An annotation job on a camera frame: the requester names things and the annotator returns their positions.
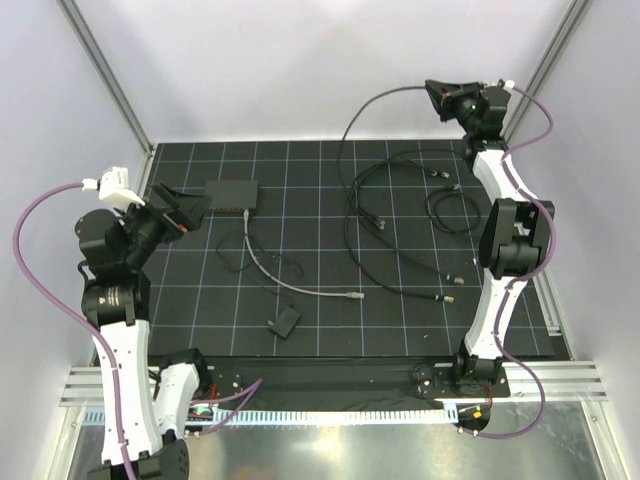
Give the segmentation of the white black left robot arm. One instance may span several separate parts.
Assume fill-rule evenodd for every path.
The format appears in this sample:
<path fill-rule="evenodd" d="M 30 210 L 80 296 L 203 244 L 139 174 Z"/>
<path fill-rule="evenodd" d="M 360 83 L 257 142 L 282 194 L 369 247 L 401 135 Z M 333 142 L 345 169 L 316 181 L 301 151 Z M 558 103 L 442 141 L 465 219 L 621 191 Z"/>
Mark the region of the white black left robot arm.
<path fill-rule="evenodd" d="M 159 379 L 150 383 L 150 281 L 143 267 L 161 244 L 198 230 L 211 203 L 207 195 L 185 194 L 164 184 L 154 204 L 126 187 L 86 179 L 109 204 L 76 223 L 79 248 L 92 276 L 81 301 L 97 335 L 105 409 L 101 463 L 91 479 L 186 479 L 184 439 L 191 400 L 208 395 L 212 377 L 196 349 L 165 355 Z"/>

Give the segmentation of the black network switch box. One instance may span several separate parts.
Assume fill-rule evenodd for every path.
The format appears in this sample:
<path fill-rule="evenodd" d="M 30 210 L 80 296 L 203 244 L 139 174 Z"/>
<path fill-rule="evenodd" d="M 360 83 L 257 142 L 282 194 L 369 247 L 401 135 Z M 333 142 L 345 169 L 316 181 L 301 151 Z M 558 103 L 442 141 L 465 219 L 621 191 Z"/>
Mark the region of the black network switch box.
<path fill-rule="evenodd" d="M 256 208 L 258 191 L 257 180 L 214 180 L 206 183 L 204 193 L 211 197 L 212 212 L 242 213 Z"/>

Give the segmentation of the thick black cable lifted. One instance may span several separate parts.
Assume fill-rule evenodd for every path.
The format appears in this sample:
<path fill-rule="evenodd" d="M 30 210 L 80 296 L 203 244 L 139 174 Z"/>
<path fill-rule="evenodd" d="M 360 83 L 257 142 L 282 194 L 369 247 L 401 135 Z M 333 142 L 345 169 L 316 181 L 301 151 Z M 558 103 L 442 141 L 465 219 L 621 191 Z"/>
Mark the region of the thick black cable lifted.
<path fill-rule="evenodd" d="M 417 258 L 414 258 L 410 255 L 405 255 L 404 253 L 401 252 L 401 250 L 392 243 L 387 243 L 386 240 L 382 237 L 379 236 L 379 233 L 382 232 L 384 230 L 384 225 L 382 220 L 374 215 L 369 213 L 366 209 L 363 209 L 360 204 L 359 201 L 357 199 L 358 193 L 359 193 L 359 189 L 361 187 L 361 184 L 364 180 L 364 178 L 366 176 L 368 176 L 373 170 L 376 170 L 378 168 L 382 168 L 382 167 L 388 167 L 390 166 L 392 163 L 402 163 L 402 162 L 408 162 L 409 164 L 414 164 L 415 166 L 417 166 L 418 168 L 424 170 L 426 173 L 428 173 L 430 176 L 434 177 L 434 178 L 442 178 L 442 179 L 448 179 L 449 178 L 449 174 L 444 172 L 444 171 L 438 171 L 438 170 L 433 170 L 431 168 L 428 168 L 426 166 L 423 166 L 420 163 L 417 163 L 416 161 L 407 159 L 407 158 L 403 158 L 403 159 L 398 159 L 398 156 L 403 156 L 403 155 L 408 155 L 409 151 L 405 151 L 405 152 L 400 152 L 399 154 L 396 154 L 395 156 L 391 156 L 388 157 L 385 160 L 382 160 L 380 163 L 374 165 L 373 167 L 371 167 L 369 170 L 361 173 L 361 174 L 357 174 L 354 179 L 351 181 L 350 184 L 347 184 L 345 179 L 344 179 L 344 175 L 342 173 L 342 169 L 341 169 L 341 160 L 343 157 L 343 150 L 344 147 L 346 145 L 346 141 L 347 141 L 347 136 L 349 135 L 349 132 L 351 131 L 352 127 L 354 126 L 355 122 L 358 120 L 358 118 L 361 116 L 361 114 L 365 111 L 365 109 L 367 107 L 369 107 L 371 104 L 373 104 L 375 101 L 380 100 L 384 97 L 390 96 L 392 94 L 396 94 L 396 93 L 401 93 L 401 92 L 405 92 L 405 91 L 426 91 L 426 86 L 425 85 L 411 85 L 411 86 L 402 86 L 402 87 L 398 87 L 398 88 L 394 88 L 391 90 L 387 90 L 384 91 L 380 94 L 375 95 L 374 97 L 370 98 L 369 100 L 367 100 L 357 111 L 356 113 L 353 115 L 353 117 L 350 119 L 349 123 L 347 124 L 344 133 L 341 137 L 341 139 L 338 142 L 338 147 L 337 147 L 337 153 L 336 153 L 336 172 L 339 178 L 339 181 L 342 185 L 342 188 L 344 189 L 345 195 L 346 195 L 346 206 L 345 206 L 345 213 L 344 213 L 344 217 L 343 217 L 343 240 L 345 243 L 345 246 L 347 248 L 347 251 L 349 252 L 349 255 L 351 257 L 351 259 L 354 261 L 354 263 L 356 264 L 356 266 L 359 268 L 359 270 L 366 275 L 370 280 L 372 280 L 377 286 L 380 286 L 388 291 L 391 291 L 392 293 L 398 293 L 398 294 L 402 294 L 402 290 L 401 289 L 397 289 L 395 287 L 391 287 L 389 285 L 385 285 L 383 283 L 381 283 L 380 281 L 378 281 L 369 271 L 366 270 L 365 266 L 361 263 L 360 261 L 360 257 L 354 252 L 351 243 L 349 241 L 349 235 L 348 235 L 348 227 L 349 227 L 349 214 L 350 213 L 354 213 L 355 217 L 356 217 L 356 222 L 357 223 L 364 223 L 364 225 L 366 227 L 371 227 L 372 228 L 372 232 L 377 236 L 377 238 L 379 240 L 381 240 L 388 248 L 390 248 L 395 254 L 398 254 L 400 257 L 404 258 L 405 260 L 409 261 L 410 263 L 418 266 L 418 267 L 422 267 L 422 268 L 426 268 L 427 270 L 429 270 L 432 273 L 435 273 L 441 280 L 444 280 L 446 282 L 452 283 L 453 285 L 463 285 L 464 284 L 464 279 L 461 276 L 456 276 L 454 274 L 451 273 L 444 273 L 442 271 L 440 271 L 437 267 L 433 267 L 431 265 L 425 264 L 420 262 Z"/>

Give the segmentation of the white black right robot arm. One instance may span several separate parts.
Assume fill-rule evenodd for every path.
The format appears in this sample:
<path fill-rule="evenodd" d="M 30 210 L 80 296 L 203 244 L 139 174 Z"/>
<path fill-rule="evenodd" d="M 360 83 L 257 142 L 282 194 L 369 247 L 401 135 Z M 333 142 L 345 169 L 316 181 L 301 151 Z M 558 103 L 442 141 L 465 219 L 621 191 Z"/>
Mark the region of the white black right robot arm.
<path fill-rule="evenodd" d="M 517 300 L 555 249 L 555 207 L 525 185 L 513 165 L 514 150 L 504 139 L 513 82 L 428 80 L 425 89 L 440 120 L 454 120 L 464 130 L 464 159 L 492 204 L 478 247 L 484 270 L 481 297 L 449 374 L 458 394 L 473 396 L 500 381 Z"/>

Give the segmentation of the black ethernet cable pulled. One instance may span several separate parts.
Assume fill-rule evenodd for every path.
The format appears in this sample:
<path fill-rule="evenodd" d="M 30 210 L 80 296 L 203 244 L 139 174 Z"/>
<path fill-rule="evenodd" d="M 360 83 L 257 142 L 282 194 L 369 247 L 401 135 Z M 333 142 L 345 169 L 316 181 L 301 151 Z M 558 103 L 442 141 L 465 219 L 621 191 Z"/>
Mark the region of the black ethernet cable pulled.
<path fill-rule="evenodd" d="M 356 214 L 359 223 L 366 229 L 373 231 L 374 233 L 382 232 L 385 229 L 386 222 L 378 215 L 370 212 L 360 204 L 359 193 L 361 187 L 369 179 L 370 176 L 378 173 L 379 171 L 389 171 L 392 167 L 408 167 L 420 170 L 427 176 L 448 179 L 450 175 L 442 170 L 436 170 L 431 167 L 425 166 L 418 160 L 402 157 L 390 157 L 375 163 L 373 166 L 366 168 L 361 173 L 357 174 L 349 185 L 349 193 L 347 194 L 348 202 L 351 208 Z"/>

